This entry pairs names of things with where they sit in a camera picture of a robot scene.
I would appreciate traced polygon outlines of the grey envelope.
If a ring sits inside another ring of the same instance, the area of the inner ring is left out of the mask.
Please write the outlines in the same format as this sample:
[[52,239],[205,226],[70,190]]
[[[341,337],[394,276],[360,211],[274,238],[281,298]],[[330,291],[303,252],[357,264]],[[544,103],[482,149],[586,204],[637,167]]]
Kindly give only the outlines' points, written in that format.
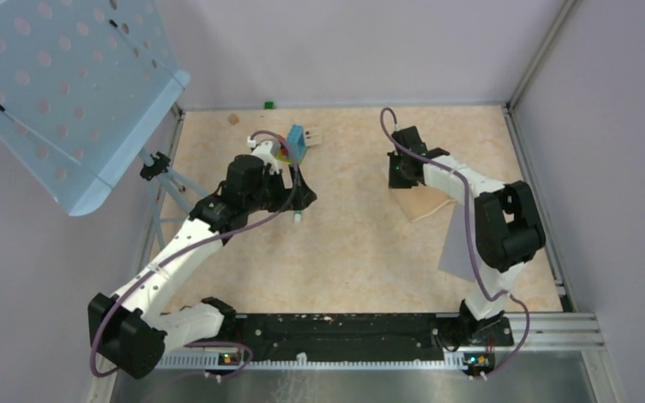
[[464,205],[456,204],[452,210],[438,269],[462,280],[475,282],[466,240]]

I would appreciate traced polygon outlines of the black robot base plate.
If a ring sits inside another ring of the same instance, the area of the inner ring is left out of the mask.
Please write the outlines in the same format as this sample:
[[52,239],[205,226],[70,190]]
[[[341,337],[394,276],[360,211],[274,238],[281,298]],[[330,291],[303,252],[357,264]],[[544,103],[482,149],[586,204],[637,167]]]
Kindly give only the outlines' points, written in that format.
[[293,361],[301,353],[314,363],[397,363],[441,360],[460,348],[510,347],[503,314],[477,322],[462,311],[437,313],[243,314],[215,297],[205,302],[223,315],[215,342],[240,343],[255,362]]

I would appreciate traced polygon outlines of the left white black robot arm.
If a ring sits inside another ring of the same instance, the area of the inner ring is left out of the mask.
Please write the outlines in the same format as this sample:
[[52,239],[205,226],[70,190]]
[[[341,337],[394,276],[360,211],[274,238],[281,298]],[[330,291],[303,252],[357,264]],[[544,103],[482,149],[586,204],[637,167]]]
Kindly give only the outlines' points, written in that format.
[[216,347],[234,340],[236,326],[221,302],[207,298],[165,314],[165,305],[191,275],[235,235],[257,228],[317,199],[297,160],[288,165],[291,186],[276,157],[242,154],[229,164],[216,190],[200,199],[178,233],[129,283],[88,305],[92,375],[118,370],[134,379],[149,374],[171,351],[207,339]]

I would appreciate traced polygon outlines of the beige letter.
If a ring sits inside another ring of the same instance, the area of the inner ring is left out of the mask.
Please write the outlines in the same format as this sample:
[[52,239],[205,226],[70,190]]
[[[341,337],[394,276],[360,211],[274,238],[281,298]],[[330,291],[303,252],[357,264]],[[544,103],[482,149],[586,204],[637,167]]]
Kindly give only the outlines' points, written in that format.
[[422,220],[455,200],[428,186],[415,186],[409,189],[391,189],[391,196],[410,222]]

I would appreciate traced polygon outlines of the colourful toy block assembly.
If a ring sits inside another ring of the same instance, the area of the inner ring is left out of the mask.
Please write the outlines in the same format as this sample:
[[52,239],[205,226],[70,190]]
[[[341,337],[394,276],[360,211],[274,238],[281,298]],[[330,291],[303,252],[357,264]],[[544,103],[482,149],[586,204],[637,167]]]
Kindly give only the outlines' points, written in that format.
[[289,148],[281,144],[275,157],[286,163],[291,163],[291,158],[295,157],[300,164],[311,147],[320,145],[323,142],[323,132],[320,128],[306,128],[298,124],[292,125],[286,136],[286,142]]

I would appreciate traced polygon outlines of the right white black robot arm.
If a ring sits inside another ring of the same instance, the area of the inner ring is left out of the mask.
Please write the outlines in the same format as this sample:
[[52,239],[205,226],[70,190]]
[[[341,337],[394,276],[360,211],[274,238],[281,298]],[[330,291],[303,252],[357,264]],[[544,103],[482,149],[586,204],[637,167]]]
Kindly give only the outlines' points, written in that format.
[[387,137],[395,147],[388,154],[391,189],[426,186],[463,209],[465,247],[478,287],[442,330],[442,345],[480,346],[503,318],[518,275],[546,244],[532,189],[525,181],[491,179],[444,149],[429,149],[414,126]]

